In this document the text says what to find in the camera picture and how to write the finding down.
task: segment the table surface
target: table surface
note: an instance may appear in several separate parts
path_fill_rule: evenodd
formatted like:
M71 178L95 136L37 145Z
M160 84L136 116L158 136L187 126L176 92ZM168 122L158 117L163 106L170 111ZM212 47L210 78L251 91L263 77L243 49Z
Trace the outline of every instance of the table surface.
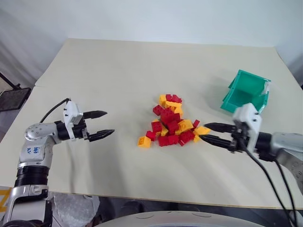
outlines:
M156 118L152 108L160 94L183 98L183 118L232 123L232 114L220 106L238 69L272 80L262 131L303 132L302 90L274 48L68 39L0 144L0 185L15 181L24 130L70 97L84 112L108 112L87 120L90 133L116 131L92 143L63 141L54 146L51 191L280 207L263 172L246 154L231 154L205 142L162 148L154 142L150 149L136 145L151 129ZM62 108L45 122L62 120ZM263 164L290 207L277 167ZM295 179L286 169L285 174L302 209Z

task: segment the floor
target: floor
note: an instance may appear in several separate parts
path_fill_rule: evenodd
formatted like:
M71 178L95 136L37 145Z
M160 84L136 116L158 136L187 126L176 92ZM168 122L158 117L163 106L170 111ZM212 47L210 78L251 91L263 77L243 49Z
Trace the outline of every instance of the floor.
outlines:
M136 201L143 206L142 212L161 211L161 210L188 210L200 211L226 215L234 218L240 218L251 221L265 227L287 227L289 226L285 214L282 210L275 209L257 209L257 208L237 208L222 206L195 205L186 203L147 201L147 200L130 200L123 198L99 197L100 207L98 214L104 221L118 218L121 214L126 214L127 210L121 208L129 201Z

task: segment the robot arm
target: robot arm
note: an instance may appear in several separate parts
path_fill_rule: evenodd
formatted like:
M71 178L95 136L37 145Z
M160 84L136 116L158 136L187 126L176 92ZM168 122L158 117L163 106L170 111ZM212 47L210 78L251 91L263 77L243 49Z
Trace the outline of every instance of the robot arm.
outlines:
M210 128L213 131L230 133L233 138L232 141L223 140L218 136L213 135L201 135L200 138L212 145L226 148L231 152L245 151L255 163L261 167L267 176L272 189L290 222L294 226L303 225L302 216L295 211L294 201L280 166L280 164L284 165L294 175L299 189L303 194L303 135L280 132L276 132L272 135L264 132L259 133L261 117L251 103L239 107L233 115L233 121L235 125L223 123L209 123L205 125L205 127ZM286 210L280 200L267 170L258 159L252 155L253 152L258 153L261 160L274 161L277 164L292 203L293 211L290 213Z
M85 123L85 119L105 114L104 111L83 113L77 104L69 100L63 112L64 122L37 123L26 129L26 141L20 153L17 179L9 196L4 226L24 225L27 220L31 220L32 224L51 226L51 203L46 198L53 146L62 140L84 138L92 142L109 136L114 130L102 130L90 135Z

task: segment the green plastic bin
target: green plastic bin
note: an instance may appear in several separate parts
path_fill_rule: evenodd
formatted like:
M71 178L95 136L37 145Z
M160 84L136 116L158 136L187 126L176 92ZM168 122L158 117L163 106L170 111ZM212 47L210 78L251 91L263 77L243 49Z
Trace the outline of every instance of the green plastic bin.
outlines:
M269 79L239 70L228 87L230 91L223 99L221 108L233 113L236 108L253 103L260 113L267 105L269 83Z

